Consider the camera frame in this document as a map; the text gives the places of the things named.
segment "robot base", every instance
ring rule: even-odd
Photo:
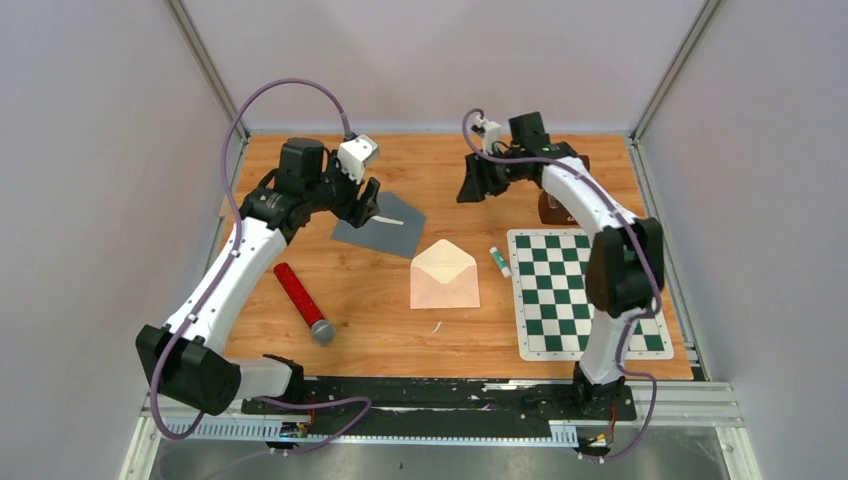
[[[610,420],[615,406],[617,420],[636,420],[633,392],[624,377],[606,385],[593,385],[583,375],[580,363],[574,365],[571,384],[536,386],[539,416],[546,420]]]

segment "chessboard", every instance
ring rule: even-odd
[[[583,283],[591,252],[589,237],[577,228],[510,230],[507,236],[521,358],[579,360],[589,341],[594,313]],[[662,313],[639,320],[627,359],[673,357]]]

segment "gray cap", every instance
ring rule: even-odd
[[[312,339],[320,345],[327,345],[336,338],[336,327],[332,323],[324,320],[318,320],[312,324]]]

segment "envelope flap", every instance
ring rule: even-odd
[[[434,243],[412,259],[412,266],[421,268],[428,266],[465,268],[471,265],[477,265],[474,257],[445,239]]]
[[[412,259],[413,268],[420,268],[439,283],[448,283],[466,268],[476,265],[474,257],[445,239]]]

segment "cable connector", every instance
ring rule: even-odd
[[[340,144],[336,156],[342,171],[359,184],[365,178],[365,168],[380,156],[380,147],[368,135],[359,135]]]

